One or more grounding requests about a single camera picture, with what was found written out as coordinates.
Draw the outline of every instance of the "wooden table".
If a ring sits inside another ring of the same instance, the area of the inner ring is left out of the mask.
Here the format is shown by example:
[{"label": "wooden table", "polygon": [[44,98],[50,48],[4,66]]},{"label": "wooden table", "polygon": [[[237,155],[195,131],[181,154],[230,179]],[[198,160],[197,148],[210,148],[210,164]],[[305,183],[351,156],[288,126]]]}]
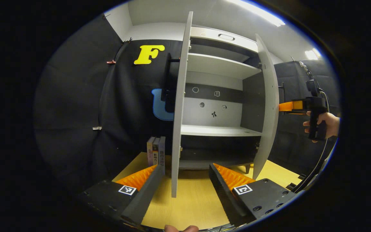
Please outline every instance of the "wooden table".
[{"label": "wooden table", "polygon": [[[153,196],[142,224],[163,229],[172,225],[184,230],[189,225],[199,229],[228,224],[229,221],[209,179],[208,170],[179,170],[177,197],[171,197],[171,156],[166,156],[166,175]],[[113,181],[147,168],[147,153],[141,152]],[[253,168],[246,174],[244,166],[231,168],[250,178]],[[257,179],[268,178],[284,188],[290,183],[299,184],[299,175],[269,160]]]}]

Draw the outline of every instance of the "cabinet handle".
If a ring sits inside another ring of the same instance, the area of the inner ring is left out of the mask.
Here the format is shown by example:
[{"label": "cabinet handle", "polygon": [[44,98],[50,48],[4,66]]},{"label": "cabinet handle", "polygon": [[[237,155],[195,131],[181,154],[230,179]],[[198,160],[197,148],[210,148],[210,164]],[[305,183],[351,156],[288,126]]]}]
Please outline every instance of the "cabinet handle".
[{"label": "cabinet handle", "polygon": [[236,38],[234,38],[234,37],[231,37],[231,36],[229,36],[229,35],[224,35],[224,34],[218,34],[218,36],[219,36],[220,38],[222,38],[222,39],[226,39],[226,40],[230,40],[230,41],[233,41],[233,40],[236,39]]}]

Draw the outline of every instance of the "cabinet door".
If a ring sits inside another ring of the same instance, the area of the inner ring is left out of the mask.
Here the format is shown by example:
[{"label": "cabinet door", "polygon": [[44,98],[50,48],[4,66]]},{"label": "cabinet door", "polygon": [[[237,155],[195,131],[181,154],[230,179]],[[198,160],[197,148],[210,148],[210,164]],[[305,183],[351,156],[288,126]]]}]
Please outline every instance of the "cabinet door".
[{"label": "cabinet door", "polygon": [[178,68],[176,104],[174,107],[173,151],[171,160],[171,197],[177,197],[178,166],[180,163],[181,124],[183,122],[184,91],[186,89],[188,47],[190,46],[190,31],[193,12],[188,13],[185,25],[183,46],[181,47],[180,64]]},{"label": "cabinet door", "polygon": [[256,179],[259,176],[259,173],[262,171],[268,155],[270,154],[279,118],[279,87],[277,84],[276,71],[274,70],[270,53],[258,34],[256,34],[256,41],[264,76],[265,111],[260,147],[257,151],[256,157],[254,158],[253,179]]}]

